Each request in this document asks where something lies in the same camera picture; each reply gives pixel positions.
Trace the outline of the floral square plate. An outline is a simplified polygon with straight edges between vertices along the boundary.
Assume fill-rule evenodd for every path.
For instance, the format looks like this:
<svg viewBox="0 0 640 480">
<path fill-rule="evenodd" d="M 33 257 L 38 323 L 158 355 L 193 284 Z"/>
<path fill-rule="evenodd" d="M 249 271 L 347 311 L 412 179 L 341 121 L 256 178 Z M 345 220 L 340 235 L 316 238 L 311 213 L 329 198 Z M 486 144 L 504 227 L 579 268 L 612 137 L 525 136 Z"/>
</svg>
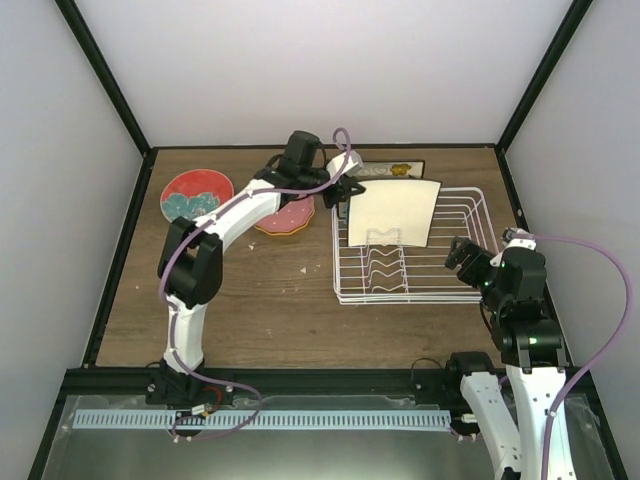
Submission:
<svg viewBox="0 0 640 480">
<path fill-rule="evenodd" d="M 356 174 L 358 179 L 421 179 L 424 176 L 424 160 L 368 160 Z"/>
</svg>

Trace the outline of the red teal flower plate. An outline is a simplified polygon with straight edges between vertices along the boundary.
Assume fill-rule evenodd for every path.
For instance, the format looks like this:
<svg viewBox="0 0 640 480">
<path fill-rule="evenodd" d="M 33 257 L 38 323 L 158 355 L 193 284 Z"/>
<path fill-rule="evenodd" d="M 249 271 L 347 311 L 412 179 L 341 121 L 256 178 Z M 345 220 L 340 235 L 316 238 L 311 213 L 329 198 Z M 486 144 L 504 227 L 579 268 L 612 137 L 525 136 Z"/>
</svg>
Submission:
<svg viewBox="0 0 640 480">
<path fill-rule="evenodd" d="M 173 178 L 160 196 L 160 210 L 168 222 L 193 220 L 208 214 L 235 194 L 231 180 L 212 169 L 194 169 Z"/>
</svg>

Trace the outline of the pink polka dot plate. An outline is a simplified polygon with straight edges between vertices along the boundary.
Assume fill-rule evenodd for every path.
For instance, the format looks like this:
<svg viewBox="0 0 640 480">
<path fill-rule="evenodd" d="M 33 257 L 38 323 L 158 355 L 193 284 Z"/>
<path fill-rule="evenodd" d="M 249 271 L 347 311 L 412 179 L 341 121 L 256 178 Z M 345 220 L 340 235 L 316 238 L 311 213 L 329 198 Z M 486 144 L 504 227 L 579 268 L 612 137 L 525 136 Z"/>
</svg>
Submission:
<svg viewBox="0 0 640 480">
<path fill-rule="evenodd" d="M 269 215 L 256 224 L 266 225 L 268 228 L 278 225 L 287 229 L 291 225 L 304 222 L 315 214 L 315 201 L 313 197 L 306 197 L 285 205 L 278 212 Z"/>
</svg>

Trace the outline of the orange polka dot plate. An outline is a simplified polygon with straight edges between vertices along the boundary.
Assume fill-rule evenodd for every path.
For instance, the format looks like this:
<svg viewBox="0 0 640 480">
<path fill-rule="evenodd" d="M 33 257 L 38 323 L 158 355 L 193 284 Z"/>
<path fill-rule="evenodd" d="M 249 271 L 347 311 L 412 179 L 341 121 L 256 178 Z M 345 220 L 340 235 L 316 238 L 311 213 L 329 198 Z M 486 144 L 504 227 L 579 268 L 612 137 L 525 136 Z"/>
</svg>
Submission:
<svg viewBox="0 0 640 480">
<path fill-rule="evenodd" d="M 254 228 L 269 236 L 275 236 L 275 237 L 291 236 L 307 228 L 308 225 L 311 223 L 311 221 L 312 221 L 312 217 L 309 217 L 304 222 L 295 223 L 290 227 L 288 227 L 287 229 L 285 229 L 284 227 L 279 227 L 278 225 L 268 228 L 266 225 L 261 225 L 261 224 L 256 224 Z"/>
</svg>

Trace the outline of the black aluminium frame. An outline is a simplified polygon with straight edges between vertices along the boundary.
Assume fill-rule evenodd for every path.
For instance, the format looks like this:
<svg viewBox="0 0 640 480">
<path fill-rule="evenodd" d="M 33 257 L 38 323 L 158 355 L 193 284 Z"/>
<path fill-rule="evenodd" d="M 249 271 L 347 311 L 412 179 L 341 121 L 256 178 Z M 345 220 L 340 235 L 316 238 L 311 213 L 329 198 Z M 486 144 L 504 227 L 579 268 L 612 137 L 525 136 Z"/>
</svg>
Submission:
<svg viewBox="0 0 640 480">
<path fill-rule="evenodd" d="M 77 3 L 60 1 L 57 7 L 133 139 L 136 148 L 140 151 L 142 163 L 83 355 L 83 364 L 79 368 L 67 370 L 64 375 L 62 386 L 28 476 L 30 480 L 44 478 L 47 466 L 53 461 L 54 437 L 62 429 L 63 407 L 69 397 L 89 394 L 113 394 L 115 396 L 139 394 L 151 377 L 149 367 L 99 367 L 96 364 L 96 359 L 106 332 L 116 287 L 121 279 L 125 257 L 130 248 L 134 229 L 142 209 L 143 197 L 148 190 L 151 171 L 156 163 L 159 150 L 147 142 Z M 515 222 L 521 228 L 526 228 L 528 224 L 507 163 L 506 153 L 590 8 L 591 4 L 588 1 L 574 1 L 570 4 L 504 132 L 499 141 L 492 146 Z M 322 397 L 336 398 L 357 394 L 383 396 L 391 393 L 408 393 L 413 388 L 405 380 L 414 371 L 412 369 L 228 368 L 224 372 L 231 377 L 258 381 L 260 385 L 266 387 L 269 395 L 277 393 L 291 393 L 295 396 L 319 394 Z"/>
</svg>

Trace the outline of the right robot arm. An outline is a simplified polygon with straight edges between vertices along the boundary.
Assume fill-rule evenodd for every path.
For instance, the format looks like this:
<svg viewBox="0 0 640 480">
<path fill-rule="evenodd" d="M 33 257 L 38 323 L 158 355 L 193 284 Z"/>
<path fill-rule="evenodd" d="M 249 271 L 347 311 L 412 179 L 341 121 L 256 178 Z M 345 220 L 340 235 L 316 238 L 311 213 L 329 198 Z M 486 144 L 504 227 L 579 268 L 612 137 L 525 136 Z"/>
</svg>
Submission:
<svg viewBox="0 0 640 480">
<path fill-rule="evenodd" d="M 475 305 L 510 383 L 487 354 L 453 354 L 447 396 L 467 403 L 498 479 L 572 479 L 562 389 L 569 361 L 559 325 L 545 308 L 545 260 L 534 241 L 498 237 L 483 192 L 445 188 L 426 216 L 428 232 L 361 224 L 353 197 L 332 211 L 333 287 L 343 305 Z"/>
</svg>

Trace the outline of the cream square plate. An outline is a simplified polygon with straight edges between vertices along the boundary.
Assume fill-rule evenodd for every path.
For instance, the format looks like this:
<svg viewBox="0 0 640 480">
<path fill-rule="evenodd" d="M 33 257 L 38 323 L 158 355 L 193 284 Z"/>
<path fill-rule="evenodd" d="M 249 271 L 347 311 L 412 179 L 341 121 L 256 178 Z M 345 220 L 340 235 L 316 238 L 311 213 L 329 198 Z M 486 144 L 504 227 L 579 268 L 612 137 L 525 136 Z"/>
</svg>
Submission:
<svg viewBox="0 0 640 480">
<path fill-rule="evenodd" d="M 365 192 L 350 199 L 346 216 L 350 247 L 427 245 L 439 181 L 376 179 L 362 185 Z"/>
</svg>

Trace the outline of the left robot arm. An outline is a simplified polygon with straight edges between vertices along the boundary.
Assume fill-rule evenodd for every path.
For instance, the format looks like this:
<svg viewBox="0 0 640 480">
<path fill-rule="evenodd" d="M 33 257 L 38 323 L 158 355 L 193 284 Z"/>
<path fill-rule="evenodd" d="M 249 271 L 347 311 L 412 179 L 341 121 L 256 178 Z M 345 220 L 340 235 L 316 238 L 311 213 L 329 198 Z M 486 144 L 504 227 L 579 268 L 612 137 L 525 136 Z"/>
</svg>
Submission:
<svg viewBox="0 0 640 480">
<path fill-rule="evenodd" d="M 230 200 L 195 220 L 176 218 L 158 265 L 159 298 L 168 309 L 167 346 L 159 366 L 162 384 L 181 403 L 204 392 L 202 336 L 206 309 L 223 282 L 226 250 L 247 230 L 294 201 L 322 196 L 328 208 L 364 192 L 355 178 L 363 161 L 348 131 L 337 128 L 339 153 L 315 165 L 321 140 L 294 131 L 283 152 L 269 159 Z"/>
</svg>

